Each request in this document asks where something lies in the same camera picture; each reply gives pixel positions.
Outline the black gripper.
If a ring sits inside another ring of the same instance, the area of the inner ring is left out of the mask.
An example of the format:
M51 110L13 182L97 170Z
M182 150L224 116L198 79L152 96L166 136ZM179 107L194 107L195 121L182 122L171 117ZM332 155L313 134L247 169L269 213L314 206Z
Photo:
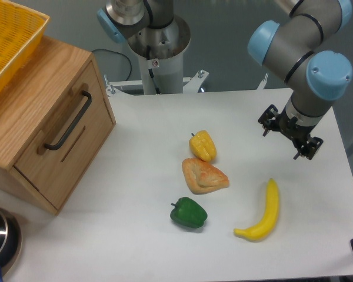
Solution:
M297 120L296 117L290 119L286 110L279 114L275 105L271 104L260 116L258 123L262 125L264 130L263 137L270 131L280 131L293 142L294 147L297 149L297 153L293 157L294 160L299 157L306 157L308 160L312 160L324 141L319 137L309 135L312 131L312 126L298 125Z

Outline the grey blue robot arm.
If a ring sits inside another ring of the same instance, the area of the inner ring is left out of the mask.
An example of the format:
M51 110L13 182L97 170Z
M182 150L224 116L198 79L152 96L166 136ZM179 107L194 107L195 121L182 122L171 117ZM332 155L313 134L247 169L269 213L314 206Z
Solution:
M316 52L324 40L350 20L350 1L278 1L289 22L262 23L247 51L292 89L282 111L269 106L259 118L266 132L279 132L312 159L322 139L311 131L346 91L353 70L333 51ZM127 42L137 55L144 94L181 93L183 54L191 40L187 23L174 13L172 1L108 1L97 13L106 34Z

